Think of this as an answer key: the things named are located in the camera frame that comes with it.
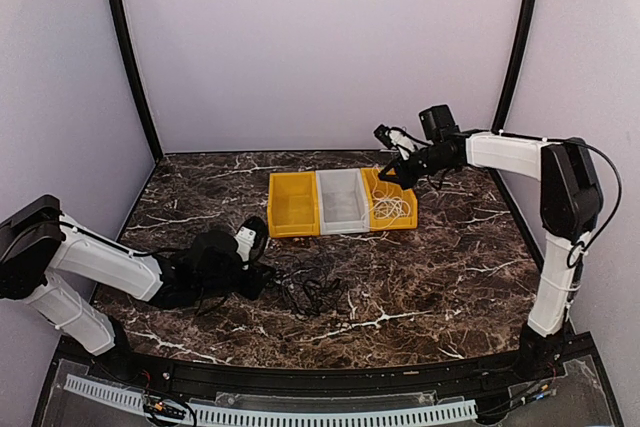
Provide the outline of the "yellow bin front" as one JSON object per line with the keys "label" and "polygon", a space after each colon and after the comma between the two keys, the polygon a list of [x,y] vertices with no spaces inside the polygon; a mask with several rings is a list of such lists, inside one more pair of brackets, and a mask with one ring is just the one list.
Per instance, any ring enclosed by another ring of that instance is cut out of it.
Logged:
{"label": "yellow bin front", "polygon": [[397,185],[378,177],[379,169],[361,168],[368,207],[366,217],[370,230],[408,230],[418,224],[418,201],[412,189],[402,190]]}

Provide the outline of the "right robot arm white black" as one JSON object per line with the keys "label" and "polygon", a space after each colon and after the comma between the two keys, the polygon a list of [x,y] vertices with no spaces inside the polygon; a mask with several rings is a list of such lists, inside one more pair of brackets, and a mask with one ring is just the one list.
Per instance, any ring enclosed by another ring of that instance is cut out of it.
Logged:
{"label": "right robot arm white black", "polygon": [[474,167],[537,181],[546,244],[527,326],[543,338],[558,333],[580,288],[584,258],[609,225],[599,219],[604,192],[593,158],[599,156],[612,170],[617,187],[615,199],[620,201],[623,182],[617,166],[600,149],[577,137],[463,130],[446,105],[422,111],[419,119],[423,139],[396,126],[381,124],[374,130],[374,137],[396,154],[379,172],[379,179],[407,190],[423,177]]}

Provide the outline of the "yellow bin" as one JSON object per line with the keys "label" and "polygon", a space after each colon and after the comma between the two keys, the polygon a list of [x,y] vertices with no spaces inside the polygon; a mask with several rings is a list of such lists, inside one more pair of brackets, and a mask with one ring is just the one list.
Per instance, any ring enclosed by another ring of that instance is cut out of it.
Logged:
{"label": "yellow bin", "polygon": [[271,238],[319,236],[316,173],[272,173],[267,216]]}
{"label": "yellow bin", "polygon": [[361,168],[368,207],[366,217],[370,230],[408,230],[418,224],[418,201],[412,189],[402,190],[397,185],[378,177],[379,169]]}

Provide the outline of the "white translucent bin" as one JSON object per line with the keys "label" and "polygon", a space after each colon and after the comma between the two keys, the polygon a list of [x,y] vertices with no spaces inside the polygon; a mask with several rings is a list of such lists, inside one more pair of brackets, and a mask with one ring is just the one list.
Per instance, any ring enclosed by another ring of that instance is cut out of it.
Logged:
{"label": "white translucent bin", "polygon": [[316,184],[321,235],[369,231],[369,203],[359,169],[317,170]]}

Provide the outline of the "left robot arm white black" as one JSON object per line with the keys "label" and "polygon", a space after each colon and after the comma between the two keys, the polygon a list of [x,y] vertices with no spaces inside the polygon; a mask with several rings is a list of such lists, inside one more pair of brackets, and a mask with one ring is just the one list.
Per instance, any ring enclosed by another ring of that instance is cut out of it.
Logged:
{"label": "left robot arm white black", "polygon": [[120,383],[141,374],[121,325],[96,310],[62,277],[73,273],[162,310],[238,294],[257,299],[275,277],[262,263],[268,229],[248,218],[235,234],[212,229],[185,249],[142,252],[109,240],[43,195],[1,223],[1,296],[40,313],[75,339]]}

